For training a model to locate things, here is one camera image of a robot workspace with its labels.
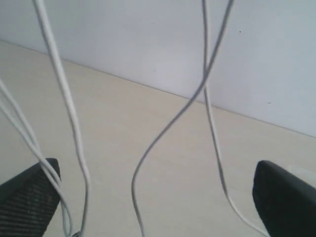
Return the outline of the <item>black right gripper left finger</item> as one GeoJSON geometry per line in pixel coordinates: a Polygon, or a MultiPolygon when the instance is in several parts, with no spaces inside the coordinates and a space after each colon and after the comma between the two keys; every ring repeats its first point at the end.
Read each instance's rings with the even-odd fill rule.
{"type": "Polygon", "coordinates": [[[0,235],[43,236],[59,202],[40,164],[34,164],[0,186],[0,235]]]}

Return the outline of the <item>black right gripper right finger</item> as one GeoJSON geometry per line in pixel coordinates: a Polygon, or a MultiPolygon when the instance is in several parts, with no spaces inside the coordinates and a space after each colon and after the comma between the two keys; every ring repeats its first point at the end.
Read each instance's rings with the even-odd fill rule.
{"type": "Polygon", "coordinates": [[[279,165],[257,163],[252,197],[271,237],[316,235],[316,189],[279,165]]]}

